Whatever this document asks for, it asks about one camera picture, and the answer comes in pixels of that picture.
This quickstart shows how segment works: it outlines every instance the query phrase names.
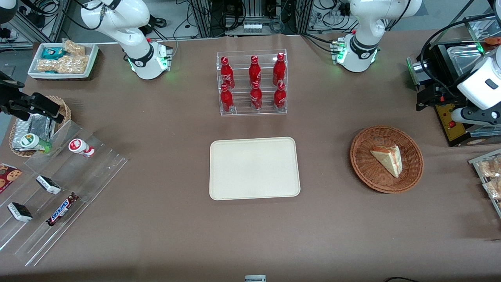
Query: brown tablecloth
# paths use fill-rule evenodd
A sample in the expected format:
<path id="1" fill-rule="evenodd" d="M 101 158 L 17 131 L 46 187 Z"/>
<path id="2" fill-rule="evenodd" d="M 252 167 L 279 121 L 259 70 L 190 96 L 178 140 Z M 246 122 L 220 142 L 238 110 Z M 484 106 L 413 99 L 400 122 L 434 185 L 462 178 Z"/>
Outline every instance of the brown tablecloth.
<path id="1" fill-rule="evenodd" d="M 276 35 L 180 42 L 172 70 L 151 81 L 118 45 L 100 46 L 92 81 L 28 78 L 25 93 L 63 98 L 74 121 L 129 162 L 39 265 L 1 252 L 0 274 L 11 275 L 1 279 L 499 281 L 500 220 L 467 163 L 499 146 L 448 148 L 433 109 L 415 111 L 405 59 L 430 34 L 386 34 L 364 73 L 334 66 L 300 36 Z M 289 113 L 221 117 L 216 52 L 282 48 Z M 407 132 L 423 152 L 423 178 L 407 193 L 372 191 L 350 166 L 352 138 L 376 124 Z M 296 141 L 297 197 L 209 197 L 213 141 L 276 136 Z M 23 167 L 8 138 L 0 150 L 2 162 Z"/>

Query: snickers bar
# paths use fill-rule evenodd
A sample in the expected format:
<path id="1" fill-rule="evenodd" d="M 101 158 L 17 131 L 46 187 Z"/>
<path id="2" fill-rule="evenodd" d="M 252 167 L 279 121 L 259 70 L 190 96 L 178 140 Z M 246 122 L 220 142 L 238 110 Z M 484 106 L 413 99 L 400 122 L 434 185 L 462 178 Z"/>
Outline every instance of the snickers bar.
<path id="1" fill-rule="evenodd" d="M 78 200 L 78 196 L 75 195 L 75 193 L 71 193 L 70 196 L 59 206 L 59 208 L 56 210 L 56 212 L 46 221 L 49 226 L 54 226 L 56 222 L 58 222 L 61 217 L 73 206 L 73 203 L 75 203 Z"/>
<path id="2" fill-rule="evenodd" d="M 61 187 L 59 187 L 52 179 L 45 176 L 37 176 L 37 182 L 42 186 L 47 192 L 52 194 L 57 194 L 61 191 Z"/>

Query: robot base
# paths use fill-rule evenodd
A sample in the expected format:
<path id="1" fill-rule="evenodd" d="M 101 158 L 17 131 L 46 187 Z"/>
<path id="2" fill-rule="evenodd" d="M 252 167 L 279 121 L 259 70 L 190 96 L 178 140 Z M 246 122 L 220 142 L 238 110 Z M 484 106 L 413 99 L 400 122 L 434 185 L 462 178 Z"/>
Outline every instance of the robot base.
<path id="1" fill-rule="evenodd" d="M 144 67 L 134 66 L 129 60 L 132 70 L 142 79 L 153 79 L 162 72 L 169 71 L 172 62 L 172 49 L 167 49 L 165 45 L 157 42 L 151 42 L 150 44 L 153 46 L 153 57 Z"/>
<path id="2" fill-rule="evenodd" d="M 376 59 L 377 50 L 367 59 L 360 59 L 350 47 L 352 37 L 353 34 L 348 34 L 345 37 L 338 38 L 337 45 L 331 44 L 331 50 L 339 52 L 338 54 L 332 54 L 332 61 L 334 64 L 342 65 L 351 72 L 363 72 Z"/>

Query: red bottle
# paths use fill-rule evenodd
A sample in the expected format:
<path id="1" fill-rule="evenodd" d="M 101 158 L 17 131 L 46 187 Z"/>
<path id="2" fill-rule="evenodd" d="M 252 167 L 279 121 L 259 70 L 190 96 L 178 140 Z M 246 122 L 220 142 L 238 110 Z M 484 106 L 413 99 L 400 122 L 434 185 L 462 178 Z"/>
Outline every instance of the red bottle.
<path id="1" fill-rule="evenodd" d="M 275 62 L 275 66 L 273 66 L 273 85 L 276 85 L 280 81 L 284 81 L 285 78 L 285 69 L 287 68 L 285 66 L 285 54 L 284 53 L 278 53 L 277 55 L 277 61 Z"/>
<path id="2" fill-rule="evenodd" d="M 273 107 L 277 111 L 284 110 L 285 102 L 287 101 L 287 93 L 285 92 L 285 83 L 279 82 L 275 91 Z"/>
<path id="3" fill-rule="evenodd" d="M 222 82 L 226 83 L 231 89 L 235 88 L 235 78 L 233 77 L 233 69 L 228 63 L 228 57 L 221 57 L 221 78 Z"/>
<path id="4" fill-rule="evenodd" d="M 261 92 L 259 81 L 253 81 L 250 90 L 250 107 L 253 110 L 260 110 L 263 105 L 263 93 Z"/>
<path id="5" fill-rule="evenodd" d="M 256 55 L 250 57 L 249 79 L 249 84 L 252 84 L 252 82 L 256 80 L 261 83 L 261 67 L 259 66 L 258 57 Z"/>
<path id="6" fill-rule="evenodd" d="M 228 85 L 223 83 L 221 85 L 221 103 L 225 112 L 233 112 L 235 106 L 233 105 L 233 95 L 228 90 Z"/>

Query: wicker basket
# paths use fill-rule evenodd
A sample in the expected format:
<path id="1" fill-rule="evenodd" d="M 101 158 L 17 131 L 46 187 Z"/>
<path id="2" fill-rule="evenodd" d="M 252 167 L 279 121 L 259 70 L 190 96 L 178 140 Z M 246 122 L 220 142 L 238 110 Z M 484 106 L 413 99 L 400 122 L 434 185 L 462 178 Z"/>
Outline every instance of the wicker basket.
<path id="1" fill-rule="evenodd" d="M 402 155 L 402 173 L 393 177 L 371 154 L 375 146 L 397 144 Z M 350 159 L 355 173 L 370 188 L 383 193 L 402 193 L 414 187 L 423 175 L 423 155 L 416 142 L 403 131 L 389 126 L 373 126 L 353 139 Z"/>
<path id="2" fill-rule="evenodd" d="M 50 100 L 54 101 L 56 104 L 61 106 L 61 108 L 59 109 L 59 113 L 61 113 L 64 116 L 63 122 L 56 123 L 56 127 L 54 128 L 54 132 L 57 132 L 68 120 L 71 119 L 71 110 L 70 110 L 70 108 L 68 108 L 68 105 L 66 105 L 66 103 L 64 103 L 63 99 L 61 99 L 57 96 L 47 96 L 47 98 L 49 98 Z M 23 157 L 23 158 L 29 158 L 29 157 L 33 156 L 33 154 L 36 151 L 19 152 L 19 151 L 16 151 L 12 148 L 12 140 L 14 139 L 14 132 L 16 132 L 16 123 L 17 122 L 18 122 L 18 120 L 16 119 L 16 121 L 14 122 L 14 126 L 12 127 L 11 133 L 9 135 L 9 145 L 11 146 L 11 150 L 14 154 L 16 154 L 20 157 Z"/>

